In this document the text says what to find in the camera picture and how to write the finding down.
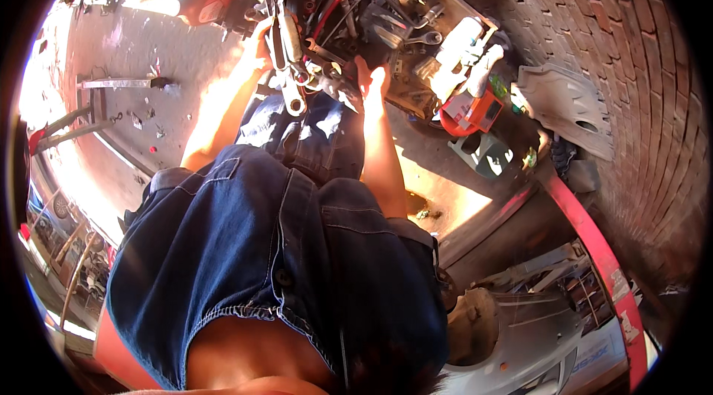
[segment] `tire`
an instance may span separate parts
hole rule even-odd
[[[437,138],[439,140],[454,140],[458,138],[446,132],[446,129],[444,129],[438,121],[429,122],[408,114],[404,114],[404,117],[406,123],[408,123],[412,129],[429,138]]]
[[[52,209],[54,210],[54,214],[60,219],[66,219],[69,216],[69,203],[67,203],[67,199],[62,194],[54,198]]]

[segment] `concrete floor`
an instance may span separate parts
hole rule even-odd
[[[124,113],[107,134],[153,170],[178,166],[201,99],[227,77],[242,52],[235,35],[221,43],[221,31],[214,27],[189,28],[177,18],[124,7],[109,16],[100,16],[98,9],[79,15],[59,11],[49,16],[45,34],[53,35],[57,29],[64,30],[46,53],[54,52],[57,71],[51,73],[61,83],[54,87],[67,111],[76,108],[76,74],[144,78],[151,66],[160,65],[161,76],[178,82],[180,88],[170,93],[130,88],[106,92],[108,115]],[[147,118],[150,108],[156,113],[152,119]],[[127,111],[143,119],[143,130],[133,127]],[[439,239],[441,251],[472,248],[468,233],[477,231],[487,214],[499,209],[521,182],[519,149],[513,147],[515,158],[501,177],[487,180],[468,168],[446,141],[411,129],[396,108],[389,106],[388,117],[406,188],[415,194],[410,218]],[[159,128],[165,132],[163,138],[156,138]],[[156,147],[155,153],[149,152],[151,146]],[[141,174],[92,135],[63,143],[57,154],[61,161],[53,167],[66,193],[118,244],[116,217],[123,218],[125,209],[135,210],[140,204]],[[421,209],[428,210],[428,216],[416,220]]]

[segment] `open-end wrench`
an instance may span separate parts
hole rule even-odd
[[[438,45],[441,42],[443,42],[443,35],[441,34],[441,32],[436,32],[436,31],[427,32],[420,36],[417,36],[416,38],[409,38],[409,39],[405,40],[404,45],[407,46],[409,44],[417,43],[417,42],[427,43],[430,46],[435,46],[435,45]]]

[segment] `person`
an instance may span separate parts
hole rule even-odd
[[[250,100],[271,22],[203,99],[180,168],[126,211],[109,316],[169,390],[431,393],[449,353],[437,242],[406,218],[388,67],[355,59],[363,114],[315,94],[291,117]]]

